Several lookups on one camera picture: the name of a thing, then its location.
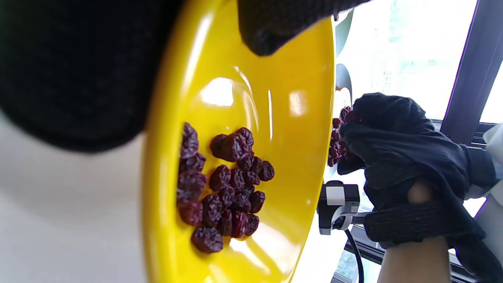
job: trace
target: black glove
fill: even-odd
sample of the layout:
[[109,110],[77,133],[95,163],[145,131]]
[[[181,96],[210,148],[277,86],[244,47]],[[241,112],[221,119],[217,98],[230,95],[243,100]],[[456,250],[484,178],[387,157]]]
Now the black glove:
[[243,42],[259,55],[271,55],[317,21],[369,0],[238,0]]
[[[432,203],[439,204],[436,212],[448,216],[449,220],[439,222],[437,231],[426,234],[448,234],[449,245],[456,249],[459,261],[469,272],[483,281],[501,280],[501,265],[481,240],[485,233],[462,205],[471,184],[481,183],[487,187],[497,182],[490,157],[484,151],[469,151],[435,131],[425,112],[410,98],[366,94],[355,101],[353,111],[360,120],[341,128],[342,140],[353,156],[339,160],[338,173],[344,175],[365,168],[364,190],[374,204],[374,211],[401,209],[405,215],[411,207],[407,193],[412,185],[416,181],[428,184],[433,189]],[[489,163],[488,168],[492,170],[472,176],[472,168],[480,167],[471,164],[475,159]],[[417,229],[410,235],[426,235],[422,234],[423,227],[413,227],[414,222],[410,223],[409,229]]]

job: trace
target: window frame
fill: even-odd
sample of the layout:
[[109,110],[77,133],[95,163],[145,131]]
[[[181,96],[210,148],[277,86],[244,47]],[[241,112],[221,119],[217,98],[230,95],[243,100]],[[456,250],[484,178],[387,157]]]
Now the window frame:
[[[482,135],[495,126],[479,121],[503,61],[501,15],[503,1],[477,1],[444,119],[433,120],[456,143],[484,148]],[[381,264],[384,251],[367,238],[363,227],[354,225],[353,230],[363,231],[363,236],[354,237],[362,257]],[[349,241],[344,249],[354,253]],[[473,276],[458,263],[451,261],[452,282],[473,282]]]

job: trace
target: window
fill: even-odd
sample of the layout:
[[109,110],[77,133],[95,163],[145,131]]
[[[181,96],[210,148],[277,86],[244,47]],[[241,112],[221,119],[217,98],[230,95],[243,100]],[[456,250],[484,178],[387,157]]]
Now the window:
[[[372,0],[356,7],[336,27],[337,87],[350,94],[334,102],[334,115],[348,104],[347,96],[351,102],[369,92],[411,97],[454,142],[483,147],[483,133],[503,122],[501,14],[503,2],[492,0]],[[339,176],[327,167],[323,177],[358,184],[359,211],[372,210],[363,170]],[[484,202],[471,199],[464,206],[475,216]],[[379,272],[384,251],[366,237],[363,226],[354,225],[352,234],[366,259],[365,281],[375,282],[372,270]],[[357,280],[349,243],[345,251],[332,282]],[[454,250],[450,259],[453,281],[473,281]]]
[[[381,265],[362,258],[363,270],[365,271],[365,283],[375,283],[381,271]],[[358,268],[355,255],[348,251],[343,251],[337,270],[333,275],[331,283],[353,283],[358,282]]]
[[489,93],[489,98],[480,117],[480,122],[483,123],[503,123],[503,69],[499,67],[498,74]]
[[370,92],[407,96],[442,120],[476,3],[372,0],[356,7],[337,58],[349,71],[353,101]]

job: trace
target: gloved hand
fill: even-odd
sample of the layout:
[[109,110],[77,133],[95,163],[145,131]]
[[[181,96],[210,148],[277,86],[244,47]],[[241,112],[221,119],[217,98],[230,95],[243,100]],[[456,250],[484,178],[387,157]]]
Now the gloved hand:
[[[365,94],[355,101],[353,111],[360,120],[341,128],[342,140],[353,156],[339,160],[338,173],[365,169],[364,190],[374,211],[410,206],[411,186],[416,181],[428,184],[440,209],[453,217],[456,232],[446,236],[459,261],[483,281],[502,280],[500,263],[481,240],[484,232],[462,205],[470,185],[487,187],[497,182],[490,157],[435,131],[410,98]],[[483,165],[492,171],[478,170],[474,175]],[[393,244],[397,243],[381,243],[383,247]]]

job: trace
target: dried fruit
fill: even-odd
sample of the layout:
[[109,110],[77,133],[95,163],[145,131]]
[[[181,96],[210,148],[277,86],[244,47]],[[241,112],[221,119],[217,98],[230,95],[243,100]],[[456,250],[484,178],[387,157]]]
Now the dried fruit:
[[248,198],[250,195],[255,191],[255,186],[253,185],[245,185],[244,189],[241,191],[240,194],[246,195]]
[[260,171],[262,171],[263,167],[264,167],[264,162],[262,161],[262,159],[254,156],[252,167],[251,167],[250,171],[258,174],[258,173],[260,173]]
[[187,170],[203,171],[204,163],[206,162],[206,157],[200,152],[197,152],[194,156],[189,158],[180,159],[180,166],[178,173],[182,173]]
[[200,201],[180,208],[182,220],[192,226],[199,224],[203,220],[203,204]]
[[250,212],[251,213],[257,213],[262,209],[262,205],[264,205],[264,202],[266,201],[266,194],[261,191],[256,191],[251,194],[250,196],[250,202],[252,203]]
[[349,113],[349,111],[351,111],[350,106],[346,106],[341,110],[341,114],[340,114],[339,118],[341,118],[343,123],[346,122],[346,115]]
[[198,149],[199,141],[197,140],[197,132],[189,123],[185,123],[180,158],[186,159],[192,157],[197,153]]
[[242,135],[244,137],[244,140],[246,141],[246,144],[250,148],[252,148],[255,141],[253,139],[253,134],[249,129],[242,127],[239,130],[237,130],[236,133],[239,135]]
[[236,191],[241,191],[244,188],[243,170],[240,168],[230,170],[230,185],[236,189]]
[[251,236],[259,227],[259,217],[253,214],[248,215],[248,226],[246,227],[246,235]]
[[337,149],[335,149],[334,147],[330,147],[328,149],[328,155],[330,157],[337,157],[339,155],[339,153],[338,153]]
[[233,238],[242,238],[248,227],[248,216],[245,213],[236,211],[232,214],[232,233]]
[[246,143],[245,138],[239,134],[231,134],[225,138],[220,147],[222,159],[227,161],[239,161],[245,158],[251,148]]
[[203,224],[215,226],[220,220],[222,213],[222,201],[215,194],[207,195],[203,199]]
[[260,178],[255,172],[246,171],[244,172],[243,177],[246,185],[260,185]]
[[245,158],[237,162],[237,166],[243,171],[248,171],[252,168],[251,166],[253,165],[254,158],[252,154],[248,154]]
[[330,156],[328,157],[327,165],[329,167],[335,166],[336,163],[337,163],[337,158],[330,157]]
[[224,159],[225,154],[222,152],[221,147],[222,147],[222,142],[227,138],[226,134],[219,134],[218,136],[214,137],[211,140],[210,143],[210,149],[211,153],[213,154],[214,157]]
[[192,234],[191,242],[204,253],[219,252],[223,249],[222,235],[215,228],[197,228]]
[[360,122],[360,117],[355,111],[349,111],[346,114],[346,123],[358,123]]
[[334,129],[338,129],[342,124],[342,121],[339,118],[332,119],[332,126]]
[[264,161],[263,165],[264,165],[264,167],[262,168],[262,170],[259,173],[259,178],[262,181],[266,182],[266,181],[269,181],[272,178],[274,178],[275,172],[274,172],[274,167],[271,165],[271,163],[269,161]]
[[177,206],[196,202],[203,192],[207,178],[201,172],[189,170],[178,176]]
[[222,218],[218,222],[217,229],[222,236],[230,236],[232,234],[232,212],[230,210],[222,213]]
[[235,190],[230,185],[225,185],[218,191],[218,196],[222,201],[223,208],[227,208],[234,202]]
[[333,130],[332,131],[332,139],[334,139],[336,142],[341,139],[341,133],[339,130]]
[[220,165],[215,169],[210,177],[210,188],[218,191],[222,186],[228,185],[230,182],[230,169],[226,165]]
[[247,213],[251,209],[251,202],[246,194],[239,193],[236,195],[234,202],[230,206],[233,211],[242,211]]

